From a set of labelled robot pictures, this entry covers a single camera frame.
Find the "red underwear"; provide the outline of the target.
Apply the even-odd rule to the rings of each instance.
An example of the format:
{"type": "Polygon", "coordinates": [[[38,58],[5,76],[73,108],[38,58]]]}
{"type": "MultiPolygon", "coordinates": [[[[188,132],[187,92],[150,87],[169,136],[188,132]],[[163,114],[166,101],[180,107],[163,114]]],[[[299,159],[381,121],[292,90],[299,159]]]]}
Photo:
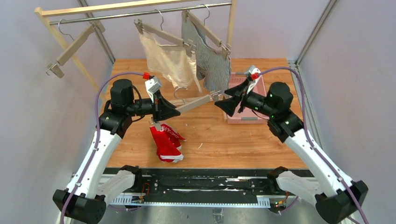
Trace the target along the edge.
{"type": "Polygon", "coordinates": [[[161,124],[161,130],[158,131],[154,125],[150,126],[152,137],[156,144],[156,154],[163,162],[176,163],[182,161],[184,156],[181,153],[181,142],[187,141],[173,127],[166,123],[161,124]]]}

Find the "cream underwear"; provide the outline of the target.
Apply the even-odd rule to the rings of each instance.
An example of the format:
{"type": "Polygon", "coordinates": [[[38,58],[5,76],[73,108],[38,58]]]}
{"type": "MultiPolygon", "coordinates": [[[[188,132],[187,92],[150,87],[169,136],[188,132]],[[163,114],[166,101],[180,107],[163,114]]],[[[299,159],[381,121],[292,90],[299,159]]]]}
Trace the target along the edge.
{"type": "Polygon", "coordinates": [[[188,88],[195,84],[201,93],[197,78],[197,60],[195,52],[189,56],[185,48],[177,45],[160,44],[149,32],[139,34],[146,54],[147,66],[151,72],[160,72],[174,88],[188,88]]]}

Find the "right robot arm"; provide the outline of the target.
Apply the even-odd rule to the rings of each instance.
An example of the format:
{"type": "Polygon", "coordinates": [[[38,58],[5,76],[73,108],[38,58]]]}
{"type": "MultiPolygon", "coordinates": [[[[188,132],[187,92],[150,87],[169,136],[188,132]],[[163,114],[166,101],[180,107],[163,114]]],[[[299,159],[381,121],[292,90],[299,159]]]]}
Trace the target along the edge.
{"type": "Polygon", "coordinates": [[[361,208],[368,192],[363,181],[354,181],[335,165],[314,141],[303,121],[291,110],[293,94],[286,83],[274,82],[266,96],[249,90],[250,81],[226,90],[228,99],[215,105],[233,116],[245,108],[268,116],[270,131],[291,148],[316,178],[297,176],[284,167],[268,174],[273,192],[287,191],[313,205],[329,224],[337,224],[361,208]]]}

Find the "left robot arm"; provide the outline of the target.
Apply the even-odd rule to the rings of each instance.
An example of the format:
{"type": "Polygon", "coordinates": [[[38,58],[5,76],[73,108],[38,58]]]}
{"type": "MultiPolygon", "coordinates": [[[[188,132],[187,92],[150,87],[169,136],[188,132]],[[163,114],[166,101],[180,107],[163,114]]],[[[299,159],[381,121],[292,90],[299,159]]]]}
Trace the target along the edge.
{"type": "Polygon", "coordinates": [[[119,145],[133,117],[152,115],[158,122],[180,115],[180,111],[163,98],[162,84],[154,76],[145,81],[148,98],[134,98],[137,88],[128,79],[114,81],[110,99],[102,114],[96,114],[96,131],[78,171],[64,190],[57,189],[53,201],[61,211],[60,222],[69,217],[86,224],[97,224],[106,208],[123,191],[141,185],[141,170],[137,166],[123,166],[103,184],[99,181],[106,165],[119,145]]]}

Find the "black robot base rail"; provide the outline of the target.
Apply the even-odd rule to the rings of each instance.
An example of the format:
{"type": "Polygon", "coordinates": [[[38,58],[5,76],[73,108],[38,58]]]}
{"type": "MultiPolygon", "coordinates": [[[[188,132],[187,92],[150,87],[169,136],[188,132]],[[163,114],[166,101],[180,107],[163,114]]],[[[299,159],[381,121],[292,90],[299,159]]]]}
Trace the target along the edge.
{"type": "Polygon", "coordinates": [[[271,190],[270,169],[142,168],[140,187],[110,202],[114,210],[149,206],[289,208],[307,204],[292,193],[271,190]]]}

